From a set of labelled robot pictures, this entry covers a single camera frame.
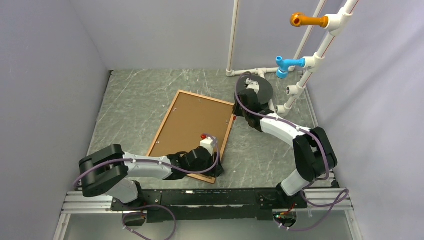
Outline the orange wooden picture frame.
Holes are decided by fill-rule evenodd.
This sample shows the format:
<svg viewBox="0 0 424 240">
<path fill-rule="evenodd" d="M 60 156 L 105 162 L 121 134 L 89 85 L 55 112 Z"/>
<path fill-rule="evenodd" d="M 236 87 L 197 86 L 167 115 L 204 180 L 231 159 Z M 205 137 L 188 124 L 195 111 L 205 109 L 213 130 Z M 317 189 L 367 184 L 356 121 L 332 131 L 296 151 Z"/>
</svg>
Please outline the orange wooden picture frame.
<svg viewBox="0 0 424 240">
<path fill-rule="evenodd" d="M 203 134 L 217 138 L 220 160 L 234 123 L 233 103 L 178 90 L 147 151 L 149 157 L 189 152 L 200 145 Z"/>
</svg>

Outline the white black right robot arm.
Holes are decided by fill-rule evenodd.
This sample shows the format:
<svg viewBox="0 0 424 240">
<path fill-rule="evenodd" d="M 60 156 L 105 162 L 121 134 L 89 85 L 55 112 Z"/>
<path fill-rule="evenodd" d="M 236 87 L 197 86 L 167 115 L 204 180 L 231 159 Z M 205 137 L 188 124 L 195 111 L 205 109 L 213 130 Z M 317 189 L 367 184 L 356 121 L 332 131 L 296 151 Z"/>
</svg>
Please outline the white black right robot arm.
<svg viewBox="0 0 424 240">
<path fill-rule="evenodd" d="M 307 128 L 279 117 L 274 111 L 262 107 L 253 89 L 244 89 L 234 95 L 233 114 L 244 117 L 248 125 L 269 134 L 293 148 L 295 170 L 277 187 L 276 203 L 287 208 L 295 195 L 318 179 L 326 179 L 338 165 L 336 154 L 325 130 Z"/>
</svg>

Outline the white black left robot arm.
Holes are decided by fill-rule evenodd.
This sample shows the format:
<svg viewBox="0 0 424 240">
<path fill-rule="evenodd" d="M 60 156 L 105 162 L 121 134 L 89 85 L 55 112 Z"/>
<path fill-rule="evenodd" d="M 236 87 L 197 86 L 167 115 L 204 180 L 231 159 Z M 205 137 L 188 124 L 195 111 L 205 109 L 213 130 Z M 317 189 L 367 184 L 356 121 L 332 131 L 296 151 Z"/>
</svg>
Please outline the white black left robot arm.
<svg viewBox="0 0 424 240">
<path fill-rule="evenodd" d="M 190 174 L 216 178 L 224 173 L 219 153 L 206 145 L 189 152 L 151 157 L 124 152 L 121 145 L 112 144 L 78 164 L 80 176 L 74 184 L 81 184 L 84 197 L 108 195 L 131 210 L 139 209 L 145 200 L 141 184 L 135 178 L 175 181 Z"/>
</svg>

